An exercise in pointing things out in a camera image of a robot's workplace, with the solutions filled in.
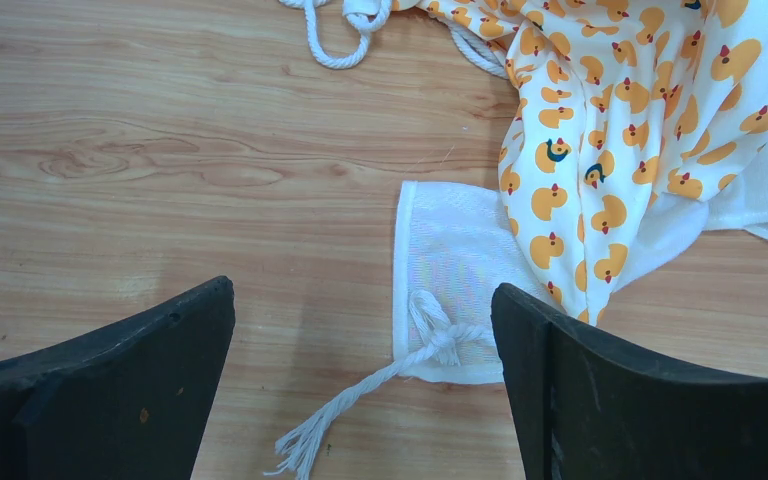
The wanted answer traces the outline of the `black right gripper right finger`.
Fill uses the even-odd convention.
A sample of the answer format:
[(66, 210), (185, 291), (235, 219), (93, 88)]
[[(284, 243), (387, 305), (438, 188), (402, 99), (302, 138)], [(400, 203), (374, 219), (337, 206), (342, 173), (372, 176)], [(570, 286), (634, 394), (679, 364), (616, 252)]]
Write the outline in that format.
[(514, 285), (491, 321), (529, 479), (768, 479), (768, 378), (643, 348)]

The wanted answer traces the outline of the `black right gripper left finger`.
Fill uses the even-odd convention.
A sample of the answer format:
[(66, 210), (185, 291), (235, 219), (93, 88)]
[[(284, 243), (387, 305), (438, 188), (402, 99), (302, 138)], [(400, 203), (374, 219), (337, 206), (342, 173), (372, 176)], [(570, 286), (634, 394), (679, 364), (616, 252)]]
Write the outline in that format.
[(187, 479), (235, 326), (215, 277), (0, 361), (0, 479)]

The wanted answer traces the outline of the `yellow duck print blanket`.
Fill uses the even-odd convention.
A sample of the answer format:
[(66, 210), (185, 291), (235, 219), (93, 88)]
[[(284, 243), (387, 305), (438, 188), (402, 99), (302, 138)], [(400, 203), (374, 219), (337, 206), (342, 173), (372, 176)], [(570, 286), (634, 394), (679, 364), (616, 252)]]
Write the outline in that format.
[(393, 355), (502, 283), (596, 324), (706, 230), (768, 240), (768, 1), (418, 1), (518, 95), (493, 190), (407, 182)]

